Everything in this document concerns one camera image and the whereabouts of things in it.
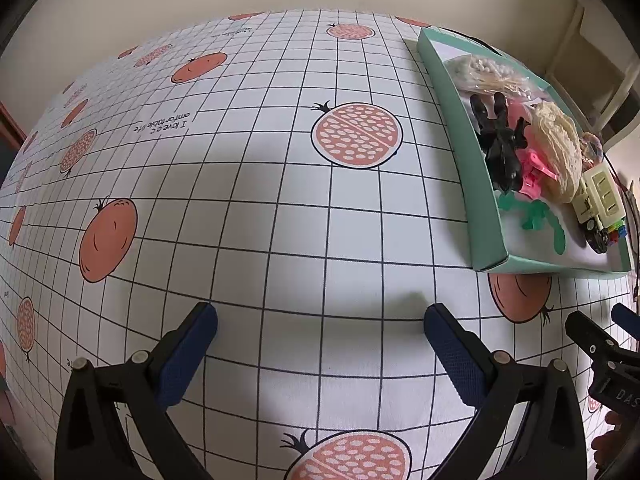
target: plastic bag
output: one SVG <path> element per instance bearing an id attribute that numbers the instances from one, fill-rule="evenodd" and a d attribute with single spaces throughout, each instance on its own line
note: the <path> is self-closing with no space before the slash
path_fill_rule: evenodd
<path id="1" fill-rule="evenodd" d="M 594 134 L 584 132 L 580 138 L 582 152 L 582 171 L 585 172 L 600 164 L 603 159 L 602 142 Z"/>
<path id="2" fill-rule="evenodd" d="M 505 97 L 519 101 L 533 101 L 543 92 L 528 77 L 513 66 L 475 54 L 454 57 L 444 63 L 458 90 Z"/>
<path id="3" fill-rule="evenodd" d="M 542 102 L 533 108 L 534 147 L 544 153 L 549 169 L 558 180 L 545 179 L 545 198 L 569 203 L 578 190 L 582 174 L 580 137 L 574 122 L 555 103 Z"/>

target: green box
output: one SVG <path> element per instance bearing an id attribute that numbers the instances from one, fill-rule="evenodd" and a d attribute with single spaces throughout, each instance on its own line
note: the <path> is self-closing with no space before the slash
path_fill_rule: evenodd
<path id="1" fill-rule="evenodd" d="M 441 54 L 445 57 L 450 55 L 443 54 L 446 51 L 461 51 L 456 56 L 478 54 L 508 63 L 548 92 L 565 113 L 572 114 L 548 82 L 507 54 L 496 54 L 482 44 L 448 30 L 437 27 L 421 30 L 418 52 L 440 101 L 460 174 L 473 268 L 513 274 L 556 272 L 576 278 L 597 279 L 620 278 L 629 272 L 631 263 L 626 239 L 611 246 L 606 254 L 596 254 L 584 241 L 569 204 L 557 206 L 549 203 L 566 235 L 567 248 L 562 256 L 553 250 L 551 227 L 547 225 L 542 231 L 525 232 L 519 227 L 519 213 L 498 209 L 496 196 L 499 192 L 494 191 L 474 126 L 441 58 Z"/>

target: blue gripper pad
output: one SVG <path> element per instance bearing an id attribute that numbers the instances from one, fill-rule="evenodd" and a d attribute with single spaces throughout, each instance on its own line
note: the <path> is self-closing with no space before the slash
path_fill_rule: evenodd
<path id="1" fill-rule="evenodd" d="M 160 371 L 156 401 L 162 409 L 182 400 L 217 330 L 218 314 L 207 303 Z"/>
<path id="2" fill-rule="evenodd" d="M 611 309 L 611 320 L 632 338 L 640 339 L 640 316 L 630 308 L 616 303 Z"/>
<path id="3" fill-rule="evenodd" d="M 486 347 L 476 334 L 465 331 L 441 303 L 433 304 L 425 311 L 424 335 L 447 371 L 462 402 L 467 406 L 480 408 L 488 394 L 489 378 L 470 350 L 477 349 L 480 360 L 485 361 L 490 355 Z M 469 343 L 472 337 L 477 340 L 472 345 L 476 348 L 469 349 L 462 338 Z"/>

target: hand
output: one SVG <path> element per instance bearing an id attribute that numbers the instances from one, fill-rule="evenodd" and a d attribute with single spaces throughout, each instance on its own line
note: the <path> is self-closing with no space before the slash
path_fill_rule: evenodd
<path id="1" fill-rule="evenodd" d="M 620 426 L 623 422 L 623 418 L 616 412 L 609 412 L 605 415 L 604 421 L 607 424 Z M 598 465 L 598 469 L 609 465 L 609 463 L 620 452 L 620 449 L 622 449 L 627 437 L 628 431 L 614 429 L 607 431 L 607 433 L 602 434 L 601 436 L 597 436 L 591 441 L 591 449 L 595 450 L 593 459 Z"/>

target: white wall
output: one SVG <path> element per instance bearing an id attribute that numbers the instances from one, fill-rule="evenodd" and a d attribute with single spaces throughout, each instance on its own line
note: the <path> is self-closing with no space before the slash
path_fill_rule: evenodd
<path id="1" fill-rule="evenodd" d="M 576 0 L 39 0 L 0 58 L 0 101 L 29 131 L 48 101 L 107 56 L 195 22 L 252 10 L 378 10 L 461 30 L 542 72 Z"/>

